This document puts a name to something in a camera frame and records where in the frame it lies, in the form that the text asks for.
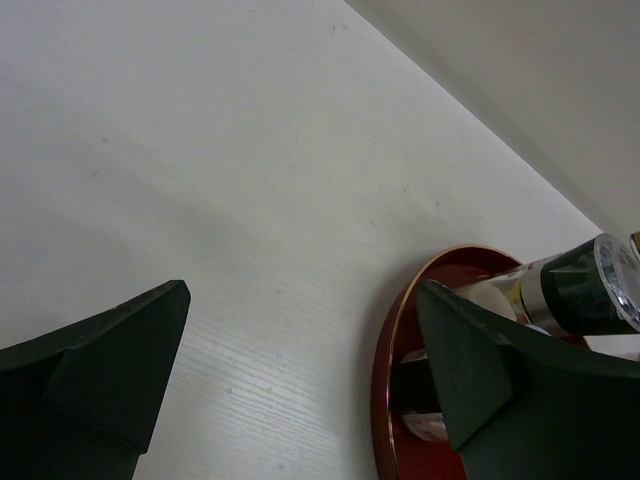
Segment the salt grinder black cap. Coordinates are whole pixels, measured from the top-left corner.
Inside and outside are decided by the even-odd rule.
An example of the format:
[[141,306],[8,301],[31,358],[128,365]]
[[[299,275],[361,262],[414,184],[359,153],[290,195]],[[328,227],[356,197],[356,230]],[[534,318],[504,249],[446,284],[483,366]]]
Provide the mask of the salt grinder black cap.
[[455,289],[480,307],[556,338],[639,332],[639,234],[609,233]]

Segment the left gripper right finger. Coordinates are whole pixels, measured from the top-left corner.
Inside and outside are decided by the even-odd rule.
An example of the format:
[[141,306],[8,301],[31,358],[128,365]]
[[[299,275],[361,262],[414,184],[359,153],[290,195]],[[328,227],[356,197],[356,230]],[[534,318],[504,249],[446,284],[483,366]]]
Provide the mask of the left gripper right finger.
[[471,479],[636,479],[639,365],[485,310],[426,281],[421,334]]

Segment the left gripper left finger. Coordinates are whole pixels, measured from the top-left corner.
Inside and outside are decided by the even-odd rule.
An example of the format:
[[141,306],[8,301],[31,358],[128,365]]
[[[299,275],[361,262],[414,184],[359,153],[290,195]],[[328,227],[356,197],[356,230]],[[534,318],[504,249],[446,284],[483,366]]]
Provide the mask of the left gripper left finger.
[[4,479],[130,479],[146,454],[186,325],[171,280],[1,351]]

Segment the jar with white red lid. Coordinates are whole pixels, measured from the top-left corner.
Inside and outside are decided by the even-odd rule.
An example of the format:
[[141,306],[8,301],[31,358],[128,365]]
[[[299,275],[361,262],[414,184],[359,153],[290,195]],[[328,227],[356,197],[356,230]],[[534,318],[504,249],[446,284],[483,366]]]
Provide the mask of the jar with white red lid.
[[406,428],[428,442],[449,440],[425,349],[405,355],[392,371],[391,402]]

